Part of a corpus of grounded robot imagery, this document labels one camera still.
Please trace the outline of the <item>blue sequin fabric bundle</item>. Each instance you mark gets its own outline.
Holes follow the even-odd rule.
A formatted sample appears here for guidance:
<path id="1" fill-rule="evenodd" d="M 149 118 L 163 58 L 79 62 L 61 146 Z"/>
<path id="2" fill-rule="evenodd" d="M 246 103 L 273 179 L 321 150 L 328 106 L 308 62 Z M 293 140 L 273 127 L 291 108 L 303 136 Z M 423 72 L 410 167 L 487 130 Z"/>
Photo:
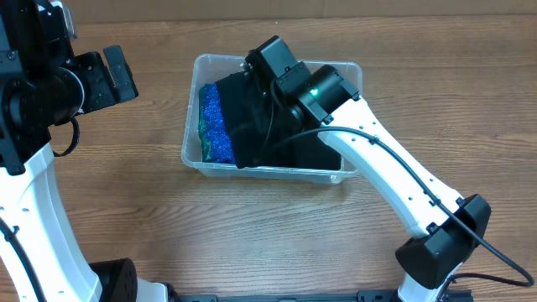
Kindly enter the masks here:
<path id="1" fill-rule="evenodd" d="M 216 83 L 205 84 L 199 91 L 198 136 L 202 161 L 235 164 L 232 142 L 227 133 Z"/>

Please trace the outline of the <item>black garment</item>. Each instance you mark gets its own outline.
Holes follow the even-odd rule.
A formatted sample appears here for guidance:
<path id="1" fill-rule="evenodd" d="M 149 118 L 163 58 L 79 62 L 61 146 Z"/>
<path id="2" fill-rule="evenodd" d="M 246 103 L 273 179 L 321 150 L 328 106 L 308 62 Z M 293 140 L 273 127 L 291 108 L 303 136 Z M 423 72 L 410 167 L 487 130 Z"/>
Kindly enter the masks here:
<path id="1" fill-rule="evenodd" d="M 295 146 L 290 143 L 273 153 L 270 147 L 291 135 L 279 122 L 279 109 L 255 75 L 237 72 L 216 82 L 223 123 L 235 165 L 239 169 L 258 166 L 298 168 Z"/>
<path id="2" fill-rule="evenodd" d="M 300 169 L 339 170 L 341 155 L 325 145 L 317 134 L 308 134 L 289 144 L 290 166 Z"/>

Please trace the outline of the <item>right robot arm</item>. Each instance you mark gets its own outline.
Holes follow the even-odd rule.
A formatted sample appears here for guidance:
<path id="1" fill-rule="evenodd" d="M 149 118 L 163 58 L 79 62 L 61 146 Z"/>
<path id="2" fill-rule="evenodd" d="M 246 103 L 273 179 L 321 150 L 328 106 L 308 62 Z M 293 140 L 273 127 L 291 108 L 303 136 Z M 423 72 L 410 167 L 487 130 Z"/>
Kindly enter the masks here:
<path id="1" fill-rule="evenodd" d="M 487 228 L 490 205 L 462 197 L 425 169 L 382 126 L 359 90 L 336 67 L 311 72 L 274 36 L 249 51 L 245 69 L 259 76 L 297 128 L 313 128 L 393 207 L 411 238 L 395 253 L 405 271 L 399 301 L 444 301 L 456 270 Z"/>

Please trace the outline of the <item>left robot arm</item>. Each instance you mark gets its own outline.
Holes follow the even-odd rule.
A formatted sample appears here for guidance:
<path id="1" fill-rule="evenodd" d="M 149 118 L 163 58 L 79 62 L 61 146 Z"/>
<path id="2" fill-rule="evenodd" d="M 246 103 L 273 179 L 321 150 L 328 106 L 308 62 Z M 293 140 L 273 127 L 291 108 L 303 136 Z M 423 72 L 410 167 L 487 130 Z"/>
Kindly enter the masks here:
<path id="1" fill-rule="evenodd" d="M 172 301 L 128 258 L 86 261 L 66 215 L 50 128 L 138 95 L 119 46 L 76 55 L 76 37 L 60 1 L 1 4 L 1 259 L 22 301 Z"/>

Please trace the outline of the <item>clear plastic storage bin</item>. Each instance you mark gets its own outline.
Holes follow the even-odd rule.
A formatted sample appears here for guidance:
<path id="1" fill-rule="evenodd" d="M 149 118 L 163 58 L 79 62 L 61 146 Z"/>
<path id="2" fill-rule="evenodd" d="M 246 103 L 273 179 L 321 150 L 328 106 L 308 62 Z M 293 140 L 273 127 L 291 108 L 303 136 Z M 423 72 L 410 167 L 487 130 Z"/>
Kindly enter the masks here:
<path id="1" fill-rule="evenodd" d="M 284 167 L 257 167 L 238 169 L 234 164 L 206 162 L 207 148 L 202 135 L 205 133 L 206 114 L 201 110 L 200 90 L 232 73 L 242 71 L 243 56 L 203 54 L 196 58 L 190 86 L 190 98 L 185 122 L 185 134 L 181 158 L 185 165 L 213 178 L 259 178 L 275 180 L 300 180 L 320 184 L 340 184 L 360 175 L 358 168 L 346 159 L 340 159 L 338 169 L 299 169 Z"/>

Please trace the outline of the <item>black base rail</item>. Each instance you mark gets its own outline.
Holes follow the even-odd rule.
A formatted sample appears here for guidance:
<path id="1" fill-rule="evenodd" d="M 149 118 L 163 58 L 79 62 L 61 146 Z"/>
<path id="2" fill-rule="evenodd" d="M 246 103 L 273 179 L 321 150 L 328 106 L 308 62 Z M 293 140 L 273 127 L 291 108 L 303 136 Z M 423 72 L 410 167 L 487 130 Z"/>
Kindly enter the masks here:
<path id="1" fill-rule="evenodd" d="M 214 294 L 177 295 L 176 302 L 397 302 L 396 290 L 360 290 L 356 294 L 299 294 L 218 297 Z"/>

